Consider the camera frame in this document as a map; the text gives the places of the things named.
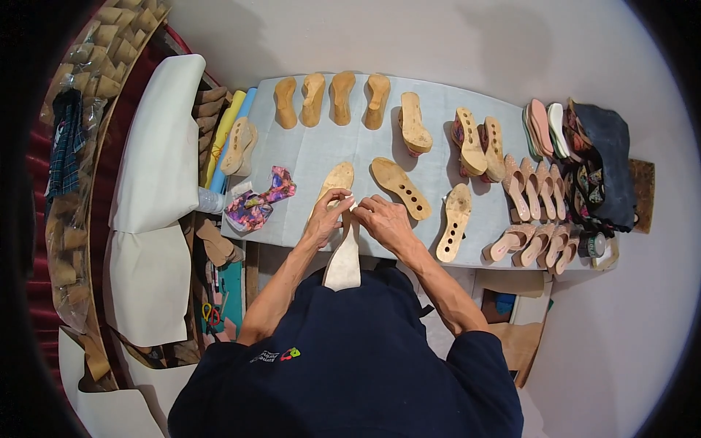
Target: plaid fabric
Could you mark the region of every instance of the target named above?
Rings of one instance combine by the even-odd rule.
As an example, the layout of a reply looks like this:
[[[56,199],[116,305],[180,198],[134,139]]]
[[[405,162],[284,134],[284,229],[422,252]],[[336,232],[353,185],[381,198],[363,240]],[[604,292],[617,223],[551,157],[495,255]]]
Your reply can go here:
[[[49,158],[44,221],[48,218],[55,196],[78,190],[76,152],[80,151],[85,144],[81,92],[70,89],[59,93],[53,100],[53,113],[55,122],[53,146]]]

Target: navy blue shirt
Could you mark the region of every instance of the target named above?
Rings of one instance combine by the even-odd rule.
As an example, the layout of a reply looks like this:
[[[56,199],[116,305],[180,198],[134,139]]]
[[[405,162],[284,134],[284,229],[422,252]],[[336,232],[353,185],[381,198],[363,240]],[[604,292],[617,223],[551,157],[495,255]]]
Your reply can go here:
[[[168,416],[178,437],[521,437],[501,343],[461,334],[428,347],[418,299],[395,268],[340,292],[312,275],[275,333],[210,345]]]

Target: scissors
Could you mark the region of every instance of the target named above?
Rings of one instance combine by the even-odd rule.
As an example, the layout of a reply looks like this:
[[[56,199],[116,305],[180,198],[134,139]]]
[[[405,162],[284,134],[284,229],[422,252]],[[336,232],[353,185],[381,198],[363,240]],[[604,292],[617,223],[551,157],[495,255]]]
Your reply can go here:
[[[205,321],[207,321],[207,324],[210,326],[215,326],[221,321],[219,311],[210,303],[204,303],[202,305],[202,317],[205,318]]]

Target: shirt logo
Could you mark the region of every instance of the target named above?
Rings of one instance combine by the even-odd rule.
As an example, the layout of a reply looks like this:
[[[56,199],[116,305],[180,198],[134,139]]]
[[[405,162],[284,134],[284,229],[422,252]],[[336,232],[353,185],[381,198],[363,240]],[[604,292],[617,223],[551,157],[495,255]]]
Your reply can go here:
[[[272,353],[268,350],[264,350],[261,354],[248,361],[248,363],[252,364],[253,362],[256,362],[258,360],[261,360],[263,362],[274,362],[275,359],[278,358],[278,356],[280,356],[280,362],[282,362],[283,360],[290,360],[293,357],[297,357],[300,354],[302,353],[295,347],[292,347],[289,350],[285,351],[282,355],[280,355],[280,353]]]

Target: red curtain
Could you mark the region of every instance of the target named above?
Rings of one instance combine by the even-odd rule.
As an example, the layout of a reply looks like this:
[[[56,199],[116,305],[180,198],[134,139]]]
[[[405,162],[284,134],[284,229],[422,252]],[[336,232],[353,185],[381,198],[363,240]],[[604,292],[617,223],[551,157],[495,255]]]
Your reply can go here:
[[[154,69],[163,59],[165,59],[165,55],[155,46],[149,44],[136,61],[114,109],[114,115],[109,124],[107,136],[102,145],[100,161],[95,172],[90,223],[90,263],[93,293],[109,361],[121,388],[125,387],[124,380],[121,370],[118,369],[114,347],[110,343],[111,338],[105,336],[109,333],[109,328],[104,323],[102,307],[102,264],[109,234],[107,219],[131,120]],[[34,180],[34,202],[36,203],[36,258],[34,260],[34,277],[27,283],[27,300],[36,339],[46,357],[56,385],[63,391],[58,369],[58,327],[64,324],[56,314],[51,301],[51,283],[46,264],[46,241],[44,240],[43,212],[46,199],[43,194],[48,181],[49,137],[52,129],[52,127],[37,121],[32,130],[27,153],[27,169]]]

